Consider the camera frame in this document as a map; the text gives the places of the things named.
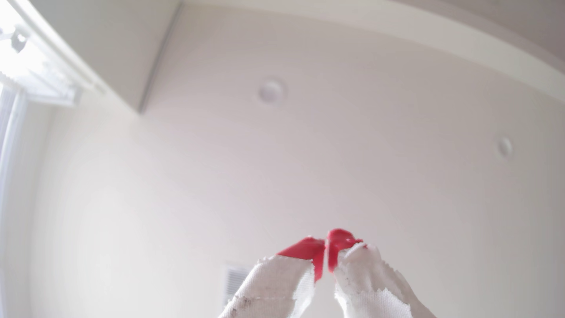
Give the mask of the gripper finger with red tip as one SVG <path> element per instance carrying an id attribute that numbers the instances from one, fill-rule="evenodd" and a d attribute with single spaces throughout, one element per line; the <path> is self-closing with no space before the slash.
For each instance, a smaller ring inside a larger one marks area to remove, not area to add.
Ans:
<path id="1" fill-rule="evenodd" d="M 307 236 L 253 267 L 220 317 L 301 317 L 323 275 L 325 241 Z"/>
<path id="2" fill-rule="evenodd" d="M 327 249 L 344 317 L 435 317 L 376 246 L 335 228 L 328 233 Z"/>

